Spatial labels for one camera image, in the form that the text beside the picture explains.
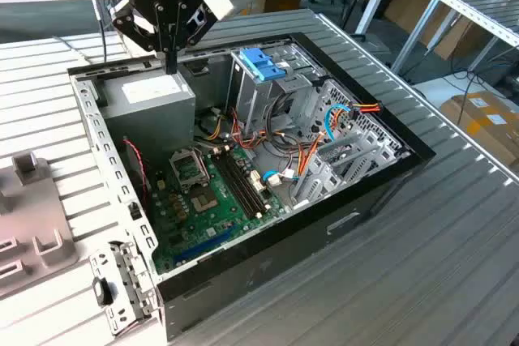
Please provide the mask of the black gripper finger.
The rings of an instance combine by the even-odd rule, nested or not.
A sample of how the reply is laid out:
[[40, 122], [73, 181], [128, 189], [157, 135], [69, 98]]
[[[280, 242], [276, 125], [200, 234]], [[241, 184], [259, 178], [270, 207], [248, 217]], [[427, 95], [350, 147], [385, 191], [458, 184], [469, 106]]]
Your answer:
[[198, 6], [179, 3], [174, 22], [170, 25], [170, 43], [167, 53], [167, 74], [178, 70], [178, 52], [197, 44], [216, 22], [216, 16], [201, 2]]
[[135, 22], [133, 10], [130, 0], [121, 0], [111, 9], [112, 25], [141, 49], [147, 52], [154, 51], [161, 61], [164, 72], [170, 75], [171, 39], [168, 25], [159, 22], [158, 25], [153, 25], [154, 31], [149, 32]]

